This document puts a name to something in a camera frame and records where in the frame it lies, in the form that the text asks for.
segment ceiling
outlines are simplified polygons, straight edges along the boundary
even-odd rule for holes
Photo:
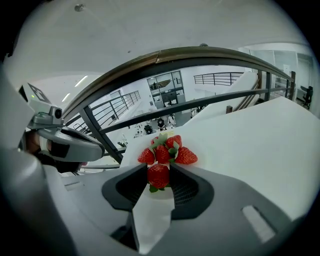
[[[308,44],[267,0],[54,0],[27,18],[3,67],[16,88],[34,83],[61,105],[67,93],[65,104],[101,74],[154,51],[276,42]]]

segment red strawberry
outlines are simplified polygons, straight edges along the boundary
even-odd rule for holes
[[[158,145],[154,150],[155,160],[158,161],[159,164],[169,163],[169,159],[171,158],[171,156],[168,149],[164,145]]]
[[[187,147],[179,148],[175,162],[178,164],[190,165],[198,161],[198,157]]]
[[[151,140],[151,145],[155,143],[155,142],[154,142],[154,139],[159,139],[159,137],[158,137],[158,136],[157,136],[157,137],[154,137],[154,138]]]
[[[169,147],[169,149],[174,147],[174,142],[178,143],[179,148],[182,147],[182,140],[180,135],[175,135],[166,140],[165,144]]]
[[[169,183],[169,169],[165,165],[155,164],[146,173],[147,179],[152,186],[162,189]]]
[[[146,148],[138,157],[138,162],[152,165],[155,162],[155,155],[150,151],[149,148]]]

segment strawberry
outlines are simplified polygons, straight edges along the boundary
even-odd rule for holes
[[[155,155],[150,151],[149,148],[146,148],[138,157],[138,162],[152,165],[155,162]]]
[[[155,164],[151,166],[147,173],[147,179],[150,185],[157,189],[162,189],[169,183],[169,169],[165,165]]]
[[[171,156],[168,149],[164,145],[158,145],[154,150],[155,160],[158,161],[159,164],[169,163],[169,159],[171,158]]]
[[[187,147],[179,148],[175,162],[178,164],[190,165],[198,161],[198,157]]]
[[[169,147],[169,149],[174,147],[174,142],[178,143],[179,147],[182,147],[182,140],[180,135],[175,135],[166,140],[165,144]]]
[[[151,140],[151,145],[155,143],[155,142],[154,142],[154,139],[159,139],[159,137],[158,137],[158,136],[157,136],[157,137],[154,137],[154,138]]]

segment white table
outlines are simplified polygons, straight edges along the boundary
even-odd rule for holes
[[[307,213],[316,197],[320,186],[320,120],[284,97],[172,132],[181,135],[182,144],[197,154],[197,167],[246,182],[292,220]],[[139,154],[157,135],[129,141],[121,167],[136,165]],[[172,191],[159,192],[151,195],[147,185],[133,209],[142,254],[170,226]]]

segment metal railing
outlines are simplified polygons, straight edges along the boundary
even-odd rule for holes
[[[103,126],[105,123],[107,126],[111,125],[115,120],[119,119],[119,117],[129,108],[131,108],[138,100],[140,100],[139,91],[136,90],[134,92],[130,92],[128,94],[121,95],[119,97],[115,97],[113,99],[107,100],[105,102],[100,103],[94,107],[91,107],[91,111],[97,110],[100,107],[98,112],[94,113],[93,116],[96,118],[98,124]],[[65,123],[66,126],[73,124],[75,121],[79,120],[81,115],[77,115],[74,118],[70,119]],[[75,130],[83,132],[85,134],[90,133],[90,129],[86,125],[86,122],[76,123],[72,126]]]
[[[214,86],[231,86],[243,72],[219,72],[195,75],[195,84],[208,84]]]
[[[155,76],[160,73],[170,72],[172,70],[207,65],[229,65],[256,69],[258,70],[258,81],[260,85],[255,86],[251,90],[194,99],[188,102],[157,109],[124,121],[119,121],[106,128],[101,127],[93,114],[93,110],[89,108],[89,104],[102,96],[135,81]],[[261,89],[262,72],[266,72],[264,89]],[[271,74],[287,80],[286,87],[271,88]],[[67,123],[69,123],[69,119],[74,116],[75,113],[80,113],[80,116],[92,132],[92,135],[102,143],[108,152],[105,155],[113,157],[113,159],[120,164],[123,158],[122,153],[125,152],[125,149],[117,149],[108,138],[107,133],[172,113],[236,98],[249,97],[240,104],[241,106],[246,106],[254,95],[264,94],[264,101],[268,101],[271,92],[285,91],[286,96],[287,93],[289,93],[288,98],[292,100],[295,88],[295,72],[292,71],[291,76],[292,77],[288,76],[280,69],[257,57],[235,50],[206,46],[162,50],[133,59],[98,78],[72,100],[65,109],[63,117],[68,121]],[[100,169],[108,168],[107,165],[100,165],[98,167]]]

